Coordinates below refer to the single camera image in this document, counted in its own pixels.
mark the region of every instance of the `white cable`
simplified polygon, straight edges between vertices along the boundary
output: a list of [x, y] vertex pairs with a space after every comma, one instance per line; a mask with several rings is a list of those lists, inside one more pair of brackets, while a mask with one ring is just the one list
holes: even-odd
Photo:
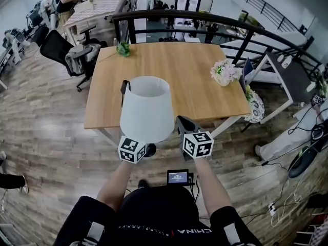
[[301, 195], [299, 195], [298, 198], [296, 198], [296, 191], [297, 191], [298, 185], [300, 184], [300, 182], [301, 182], [302, 179], [303, 179], [304, 174], [305, 174], [305, 171], [303, 172], [302, 177], [301, 177], [300, 180], [298, 181], [298, 183], [297, 183], [297, 185], [296, 185], [296, 188], [295, 188], [295, 191], [292, 192], [292, 193], [287, 197], [287, 199], [285, 200], [285, 202], [283, 203], [282, 215], [281, 215], [281, 217], [280, 217], [280, 214], [278, 213], [278, 221], [277, 221], [277, 223], [276, 223], [275, 225], [272, 224], [272, 220], [273, 220], [273, 216], [274, 216], [274, 215], [271, 217], [271, 226], [272, 226], [272, 227], [277, 226], [277, 225], [283, 220], [283, 215], [284, 215], [284, 212], [285, 212], [286, 202], [287, 202], [287, 200], [289, 199], [290, 196], [294, 195], [294, 202], [295, 202], [295, 204], [299, 203], [299, 202], [302, 200], [302, 196], [301, 196]]

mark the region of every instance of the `lamp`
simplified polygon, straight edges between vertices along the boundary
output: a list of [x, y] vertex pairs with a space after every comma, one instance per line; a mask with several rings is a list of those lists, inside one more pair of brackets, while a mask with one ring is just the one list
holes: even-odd
[[154, 76], [139, 76], [126, 87], [120, 126], [126, 137], [147, 143], [146, 157], [155, 154], [155, 142], [174, 130], [170, 85]]

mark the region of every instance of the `display screen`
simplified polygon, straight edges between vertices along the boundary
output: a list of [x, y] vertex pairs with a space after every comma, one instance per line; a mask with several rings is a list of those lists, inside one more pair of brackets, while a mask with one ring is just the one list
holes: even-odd
[[188, 183], [187, 172], [169, 173], [169, 183]]

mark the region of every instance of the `lamp base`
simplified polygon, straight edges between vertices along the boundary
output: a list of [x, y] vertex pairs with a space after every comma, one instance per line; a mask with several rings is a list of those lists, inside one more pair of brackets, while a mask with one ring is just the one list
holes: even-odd
[[156, 145], [153, 143], [148, 144], [146, 154], [144, 157], [149, 158], [153, 156], [155, 153], [156, 153]]

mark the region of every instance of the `black strap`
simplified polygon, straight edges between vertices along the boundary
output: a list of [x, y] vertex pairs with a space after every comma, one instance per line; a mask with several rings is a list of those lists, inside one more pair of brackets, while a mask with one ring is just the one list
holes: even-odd
[[123, 82], [122, 82], [122, 86], [121, 86], [121, 93], [122, 93], [122, 102], [121, 102], [121, 107], [123, 107], [123, 99], [124, 99], [125, 92], [126, 92], [126, 90], [127, 90], [127, 84], [129, 84], [129, 90], [131, 91], [131, 84], [130, 84], [130, 81], [128, 81], [128, 80], [123, 80]]

